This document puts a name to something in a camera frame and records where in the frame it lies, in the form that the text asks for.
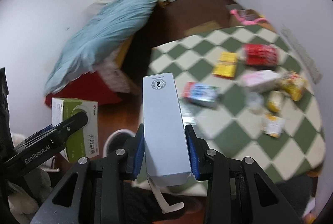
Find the green white medicine box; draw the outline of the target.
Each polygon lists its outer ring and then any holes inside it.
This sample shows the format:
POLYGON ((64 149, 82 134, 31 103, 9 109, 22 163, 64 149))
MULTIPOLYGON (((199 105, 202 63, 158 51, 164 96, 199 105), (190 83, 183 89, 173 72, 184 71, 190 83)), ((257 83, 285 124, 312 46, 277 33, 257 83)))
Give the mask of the green white medicine box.
POLYGON ((79 158, 96 157, 100 153, 98 144, 98 103, 71 98, 52 98, 52 125, 66 123, 67 140, 62 151, 69 163, 79 158))

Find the long grey white box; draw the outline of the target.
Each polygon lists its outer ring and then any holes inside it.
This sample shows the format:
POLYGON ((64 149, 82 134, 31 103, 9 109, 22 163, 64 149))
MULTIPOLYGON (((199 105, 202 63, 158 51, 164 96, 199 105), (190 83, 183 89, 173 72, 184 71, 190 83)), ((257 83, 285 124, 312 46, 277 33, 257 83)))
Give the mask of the long grey white box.
POLYGON ((178 94, 171 72, 143 78, 143 131, 147 180, 164 214, 184 207, 169 205, 160 189, 186 183, 191 175, 178 94))

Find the blue red milk carton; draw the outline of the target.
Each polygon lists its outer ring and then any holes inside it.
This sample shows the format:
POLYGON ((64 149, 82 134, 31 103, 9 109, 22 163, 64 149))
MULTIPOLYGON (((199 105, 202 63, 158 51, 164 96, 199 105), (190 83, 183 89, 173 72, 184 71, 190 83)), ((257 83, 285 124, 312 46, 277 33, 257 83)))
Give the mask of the blue red milk carton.
POLYGON ((217 106, 218 97, 218 87, 195 82, 186 83, 182 94, 182 98, 188 102, 209 108, 217 106))

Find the torn white yellow wrapper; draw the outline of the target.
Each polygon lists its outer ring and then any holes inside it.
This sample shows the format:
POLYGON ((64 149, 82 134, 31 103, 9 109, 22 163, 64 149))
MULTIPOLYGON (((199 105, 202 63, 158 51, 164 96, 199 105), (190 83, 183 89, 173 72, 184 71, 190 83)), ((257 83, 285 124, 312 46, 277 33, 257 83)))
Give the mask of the torn white yellow wrapper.
POLYGON ((266 113, 262 118, 262 131, 268 136, 279 138, 284 126, 285 120, 271 113, 266 113))

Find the clear plastic cup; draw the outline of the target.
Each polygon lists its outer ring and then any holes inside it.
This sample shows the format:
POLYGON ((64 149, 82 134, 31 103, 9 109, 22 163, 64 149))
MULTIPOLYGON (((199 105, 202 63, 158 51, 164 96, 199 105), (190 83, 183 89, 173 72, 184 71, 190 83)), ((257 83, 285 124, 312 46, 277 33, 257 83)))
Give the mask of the clear plastic cup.
POLYGON ((263 107, 263 96, 256 92, 249 92, 246 96, 246 105, 254 113, 259 113, 263 107))

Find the yellow box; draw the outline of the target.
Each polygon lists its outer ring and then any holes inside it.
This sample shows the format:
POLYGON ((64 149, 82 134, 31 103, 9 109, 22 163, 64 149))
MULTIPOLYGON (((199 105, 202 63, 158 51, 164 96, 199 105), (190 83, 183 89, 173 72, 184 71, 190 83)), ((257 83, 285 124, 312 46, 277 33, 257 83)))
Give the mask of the yellow box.
POLYGON ((233 79, 238 64, 238 55, 233 52, 222 52, 215 64, 212 74, 222 78, 233 79))

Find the pink white tissue pack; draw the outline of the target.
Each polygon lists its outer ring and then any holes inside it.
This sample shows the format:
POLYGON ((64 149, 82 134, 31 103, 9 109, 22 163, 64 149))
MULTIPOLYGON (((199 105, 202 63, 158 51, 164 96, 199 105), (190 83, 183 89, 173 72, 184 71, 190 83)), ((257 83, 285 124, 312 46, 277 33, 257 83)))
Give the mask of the pink white tissue pack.
POLYGON ((281 79, 281 74, 271 70, 260 70, 244 74, 240 78, 240 85, 246 92, 263 93, 273 90, 281 79))

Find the yellow snack bag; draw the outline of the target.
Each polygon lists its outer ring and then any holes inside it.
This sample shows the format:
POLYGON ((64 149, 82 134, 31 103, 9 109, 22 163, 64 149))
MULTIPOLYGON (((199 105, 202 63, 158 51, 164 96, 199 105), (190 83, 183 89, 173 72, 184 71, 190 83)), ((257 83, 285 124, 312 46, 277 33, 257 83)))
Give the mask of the yellow snack bag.
POLYGON ((286 72, 278 81, 279 88, 286 92, 293 101, 302 99, 307 80, 294 71, 286 72))

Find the red cola can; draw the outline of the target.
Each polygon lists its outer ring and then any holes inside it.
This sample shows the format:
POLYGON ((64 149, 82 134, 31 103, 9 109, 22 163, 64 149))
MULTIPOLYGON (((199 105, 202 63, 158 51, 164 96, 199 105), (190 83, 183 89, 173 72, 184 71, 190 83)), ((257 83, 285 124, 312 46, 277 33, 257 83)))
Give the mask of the red cola can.
POLYGON ((246 43, 242 48, 246 65, 273 67, 278 64, 278 50, 271 45, 246 43))

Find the white round trash bin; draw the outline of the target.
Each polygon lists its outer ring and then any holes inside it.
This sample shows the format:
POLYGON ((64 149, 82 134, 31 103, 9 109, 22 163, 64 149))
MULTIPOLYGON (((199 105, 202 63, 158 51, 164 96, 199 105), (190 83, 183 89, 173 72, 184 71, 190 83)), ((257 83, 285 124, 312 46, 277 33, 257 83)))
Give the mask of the white round trash bin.
POLYGON ((117 149, 121 149, 126 140, 134 136, 135 133, 129 129, 119 129, 110 134, 103 146, 103 157, 117 149))

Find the red bed sheet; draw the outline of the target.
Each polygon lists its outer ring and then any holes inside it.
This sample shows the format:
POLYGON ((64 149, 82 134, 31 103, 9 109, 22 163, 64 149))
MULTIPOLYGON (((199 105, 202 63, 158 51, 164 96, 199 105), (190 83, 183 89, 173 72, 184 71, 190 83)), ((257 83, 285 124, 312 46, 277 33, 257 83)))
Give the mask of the red bed sheet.
POLYGON ((50 93, 45 98, 45 105, 51 107, 52 98, 81 99, 95 101, 99 106, 120 103, 122 99, 104 83, 97 72, 86 73, 69 82, 58 93, 50 93))

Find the patterned grey mattress cover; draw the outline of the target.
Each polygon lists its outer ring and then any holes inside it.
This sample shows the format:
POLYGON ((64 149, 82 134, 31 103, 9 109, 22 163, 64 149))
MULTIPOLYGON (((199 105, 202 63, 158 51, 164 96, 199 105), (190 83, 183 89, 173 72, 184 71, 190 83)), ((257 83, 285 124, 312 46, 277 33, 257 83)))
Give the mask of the patterned grey mattress cover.
POLYGON ((95 71, 111 91, 117 93, 130 93, 130 84, 125 74, 119 69, 119 66, 112 55, 104 59, 103 62, 97 64, 95 66, 95 71))

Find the green white checkered tablecloth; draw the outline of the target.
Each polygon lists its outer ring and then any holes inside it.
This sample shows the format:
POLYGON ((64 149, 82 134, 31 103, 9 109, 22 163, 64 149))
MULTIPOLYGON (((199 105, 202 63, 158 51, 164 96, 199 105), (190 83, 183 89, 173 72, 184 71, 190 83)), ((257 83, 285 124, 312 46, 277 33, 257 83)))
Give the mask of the green white checkered tablecloth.
POLYGON ((182 107, 194 119, 194 130, 209 147, 227 157, 255 161, 273 182, 290 179, 320 168, 326 154, 322 118, 311 86, 305 88, 302 99, 293 102, 285 97, 280 117, 285 127, 279 138, 262 130, 266 109, 255 114, 246 106, 246 96, 240 85, 241 76, 253 71, 238 61, 235 77, 224 79, 212 71, 222 52, 242 53, 246 43, 267 44, 279 53, 277 71, 292 70, 305 76, 295 53, 275 32, 258 25, 230 27, 172 41, 152 50, 149 74, 171 72, 177 92, 182 93, 189 82, 212 85, 219 90, 214 109, 183 102, 182 107))

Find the light blue duvet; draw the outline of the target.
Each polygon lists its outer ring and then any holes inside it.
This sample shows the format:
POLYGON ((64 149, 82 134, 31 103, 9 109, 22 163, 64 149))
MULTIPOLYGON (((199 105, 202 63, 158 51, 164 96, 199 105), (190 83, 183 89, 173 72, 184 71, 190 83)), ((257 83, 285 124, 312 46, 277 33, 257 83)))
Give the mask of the light blue duvet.
POLYGON ((59 92, 102 63, 147 22, 158 0, 110 0, 64 45, 44 86, 59 92))

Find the flat cardboard piece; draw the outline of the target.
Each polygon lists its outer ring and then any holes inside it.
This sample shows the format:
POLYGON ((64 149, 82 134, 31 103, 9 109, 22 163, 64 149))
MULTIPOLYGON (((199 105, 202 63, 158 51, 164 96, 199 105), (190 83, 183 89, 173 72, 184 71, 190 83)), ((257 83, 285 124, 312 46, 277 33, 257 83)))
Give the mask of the flat cardboard piece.
POLYGON ((184 32, 184 36, 191 36, 220 29, 221 26, 216 21, 209 21, 198 26, 189 28, 184 32))

